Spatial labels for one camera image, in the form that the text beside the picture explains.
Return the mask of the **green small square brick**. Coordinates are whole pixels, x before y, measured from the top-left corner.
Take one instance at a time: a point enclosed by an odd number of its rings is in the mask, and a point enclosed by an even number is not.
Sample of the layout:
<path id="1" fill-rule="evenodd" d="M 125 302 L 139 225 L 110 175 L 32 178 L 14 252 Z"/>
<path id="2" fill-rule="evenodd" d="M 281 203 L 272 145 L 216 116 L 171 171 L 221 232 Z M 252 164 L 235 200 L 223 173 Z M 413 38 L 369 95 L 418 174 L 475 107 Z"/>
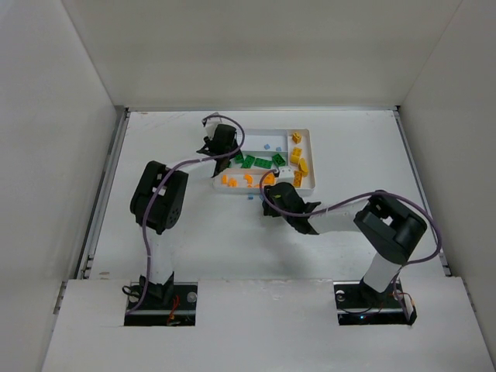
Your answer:
<path id="1" fill-rule="evenodd" d="M 244 157 L 241 153 L 237 154 L 234 158 L 237 164 L 241 164 L 244 161 Z"/>

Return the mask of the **green two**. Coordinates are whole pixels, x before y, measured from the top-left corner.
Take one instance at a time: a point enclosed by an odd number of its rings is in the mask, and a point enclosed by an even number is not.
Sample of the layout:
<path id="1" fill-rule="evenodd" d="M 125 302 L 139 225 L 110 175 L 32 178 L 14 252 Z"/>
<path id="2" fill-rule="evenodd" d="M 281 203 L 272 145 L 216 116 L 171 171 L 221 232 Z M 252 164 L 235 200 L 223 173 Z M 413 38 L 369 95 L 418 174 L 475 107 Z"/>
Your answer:
<path id="1" fill-rule="evenodd" d="M 254 165 L 255 160 L 256 160 L 256 157 L 251 156 L 251 155 L 246 155 L 246 157 L 244 158 L 244 161 L 241 165 L 241 168 L 242 169 L 250 169 Z"/>

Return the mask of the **long yellow brick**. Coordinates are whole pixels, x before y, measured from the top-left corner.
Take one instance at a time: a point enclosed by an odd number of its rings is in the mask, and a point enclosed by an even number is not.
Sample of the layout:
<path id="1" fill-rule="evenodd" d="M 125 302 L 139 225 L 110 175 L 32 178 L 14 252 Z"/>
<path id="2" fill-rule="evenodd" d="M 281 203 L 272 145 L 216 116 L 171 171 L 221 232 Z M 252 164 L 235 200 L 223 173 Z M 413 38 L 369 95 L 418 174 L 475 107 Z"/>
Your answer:
<path id="1" fill-rule="evenodd" d="M 300 188 L 301 187 L 301 183 L 302 183 L 302 178 L 303 178 L 303 173 L 299 170 L 296 170 L 294 172 L 294 180 L 293 180 L 293 186 L 295 188 Z"/>

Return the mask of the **green plate brick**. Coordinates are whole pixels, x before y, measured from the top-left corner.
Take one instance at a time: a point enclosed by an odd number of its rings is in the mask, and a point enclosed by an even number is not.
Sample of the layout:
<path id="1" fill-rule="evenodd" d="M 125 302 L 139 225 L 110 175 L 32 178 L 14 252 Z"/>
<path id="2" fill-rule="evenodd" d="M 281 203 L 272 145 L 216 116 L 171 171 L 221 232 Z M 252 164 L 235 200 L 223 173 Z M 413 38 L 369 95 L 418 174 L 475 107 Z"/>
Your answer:
<path id="1" fill-rule="evenodd" d="M 271 160 L 266 160 L 262 158 L 256 158 L 253 165 L 255 167 L 260 167 L 263 169 L 271 169 L 273 162 Z"/>

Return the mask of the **small yellow square brick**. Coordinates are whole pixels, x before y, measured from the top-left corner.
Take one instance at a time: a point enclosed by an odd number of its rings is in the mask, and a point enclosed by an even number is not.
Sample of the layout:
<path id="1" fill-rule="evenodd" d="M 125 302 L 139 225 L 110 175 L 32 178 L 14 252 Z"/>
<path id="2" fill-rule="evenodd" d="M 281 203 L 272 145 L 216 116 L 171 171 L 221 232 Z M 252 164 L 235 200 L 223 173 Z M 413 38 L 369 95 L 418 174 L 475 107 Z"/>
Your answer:
<path id="1" fill-rule="evenodd" d="M 291 138 L 295 144 L 299 144 L 302 140 L 302 135 L 298 132 L 294 132 Z"/>

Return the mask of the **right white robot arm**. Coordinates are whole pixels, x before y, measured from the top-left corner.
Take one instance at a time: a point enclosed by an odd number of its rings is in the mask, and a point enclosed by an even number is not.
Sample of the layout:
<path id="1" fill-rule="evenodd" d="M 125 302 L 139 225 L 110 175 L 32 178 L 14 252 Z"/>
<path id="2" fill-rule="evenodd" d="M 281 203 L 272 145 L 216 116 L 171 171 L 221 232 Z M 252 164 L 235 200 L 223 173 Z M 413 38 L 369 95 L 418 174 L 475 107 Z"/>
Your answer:
<path id="1" fill-rule="evenodd" d="M 318 209 L 306 202 L 288 182 L 265 186 L 263 214 L 283 218 L 298 233 L 323 235 L 360 232 L 376 254 L 360 280 L 360 294 L 368 302 L 379 301 L 391 290 L 394 276 L 406 265 L 427 230 L 425 220 L 383 191 L 336 208 Z"/>

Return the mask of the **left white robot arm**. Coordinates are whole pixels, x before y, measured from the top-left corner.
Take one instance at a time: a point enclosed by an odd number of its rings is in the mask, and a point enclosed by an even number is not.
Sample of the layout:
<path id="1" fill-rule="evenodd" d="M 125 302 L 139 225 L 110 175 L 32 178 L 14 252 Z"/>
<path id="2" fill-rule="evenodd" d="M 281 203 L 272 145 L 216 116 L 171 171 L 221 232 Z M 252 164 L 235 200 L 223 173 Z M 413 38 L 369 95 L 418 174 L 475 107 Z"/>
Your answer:
<path id="1" fill-rule="evenodd" d="M 148 162 L 130 202 L 136 223 L 146 233 L 146 272 L 140 275 L 136 292 L 146 300 L 161 304 L 171 301 L 174 293 L 174 248 L 164 238 L 179 220 L 189 183 L 214 178 L 240 153 L 235 127 L 215 121 L 205 126 L 204 145 L 195 154 L 195 162 L 181 160 L 162 164 Z"/>

